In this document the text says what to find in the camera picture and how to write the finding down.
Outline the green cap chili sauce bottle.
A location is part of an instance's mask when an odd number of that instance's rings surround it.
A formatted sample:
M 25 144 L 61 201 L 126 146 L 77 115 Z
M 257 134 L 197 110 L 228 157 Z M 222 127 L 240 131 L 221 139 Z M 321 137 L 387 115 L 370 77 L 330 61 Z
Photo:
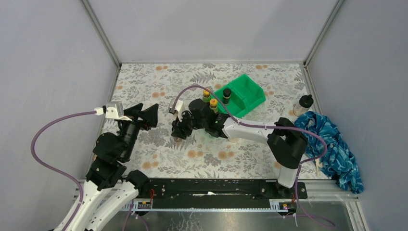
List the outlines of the green cap chili sauce bottle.
M 213 98 L 209 101 L 209 107 L 210 109 L 215 113 L 218 114 L 218 100 Z

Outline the yellow cap sauce bottle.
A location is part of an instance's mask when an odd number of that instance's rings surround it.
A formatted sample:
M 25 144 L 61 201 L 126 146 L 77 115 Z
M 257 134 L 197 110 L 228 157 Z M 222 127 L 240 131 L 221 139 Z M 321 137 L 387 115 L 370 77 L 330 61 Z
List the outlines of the yellow cap sauce bottle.
M 205 102 L 205 103 L 210 103 L 210 101 L 211 101 L 211 94 L 207 91 L 207 90 L 203 90 L 203 96 L 202 96 L 202 100 Z

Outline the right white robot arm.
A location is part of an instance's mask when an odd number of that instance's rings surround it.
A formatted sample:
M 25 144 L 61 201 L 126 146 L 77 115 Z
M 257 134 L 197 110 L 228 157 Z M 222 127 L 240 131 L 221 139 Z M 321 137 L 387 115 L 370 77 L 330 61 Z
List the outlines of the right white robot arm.
M 172 122 L 172 137 L 187 139 L 193 130 L 204 130 L 214 138 L 244 139 L 267 145 L 280 164 L 276 192 L 288 198 L 295 192 L 295 179 L 307 138 L 297 131 L 294 124 L 279 118 L 277 128 L 265 123 L 239 120 L 225 113 L 215 113 L 202 99 L 196 99 L 184 106 L 181 100 L 173 100 L 169 112 L 177 114 Z

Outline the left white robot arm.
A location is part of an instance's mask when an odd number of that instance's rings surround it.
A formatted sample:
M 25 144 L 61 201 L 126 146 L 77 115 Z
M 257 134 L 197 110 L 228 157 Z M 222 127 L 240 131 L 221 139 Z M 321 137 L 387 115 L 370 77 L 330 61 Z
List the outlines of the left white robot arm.
M 124 109 L 121 102 L 110 102 L 94 109 L 93 114 L 116 121 L 119 130 L 97 138 L 93 149 L 96 159 L 57 231 L 99 231 L 130 200 L 153 197 L 151 181 L 145 174 L 133 170 L 124 177 L 123 173 L 139 132 L 157 126 L 158 108 L 154 104 L 144 109 L 139 103 Z

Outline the large clear black lid jar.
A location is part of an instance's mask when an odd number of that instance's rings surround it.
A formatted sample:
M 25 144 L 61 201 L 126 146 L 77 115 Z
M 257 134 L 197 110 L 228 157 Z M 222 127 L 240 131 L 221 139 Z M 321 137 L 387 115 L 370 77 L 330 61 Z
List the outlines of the large clear black lid jar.
M 228 138 L 228 141 L 232 143 L 237 143 L 240 141 L 240 138 Z

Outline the small black cap spice jar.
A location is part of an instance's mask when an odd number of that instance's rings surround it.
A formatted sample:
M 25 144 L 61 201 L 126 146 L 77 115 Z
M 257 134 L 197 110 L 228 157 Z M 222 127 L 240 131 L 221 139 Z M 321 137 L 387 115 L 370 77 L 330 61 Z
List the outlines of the small black cap spice jar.
M 222 100 L 222 101 L 223 101 L 223 103 L 224 103 L 225 105 L 228 105 L 228 104 L 229 104 L 231 94 L 232 94 L 231 89 L 225 88 L 225 89 L 223 90 L 223 100 Z

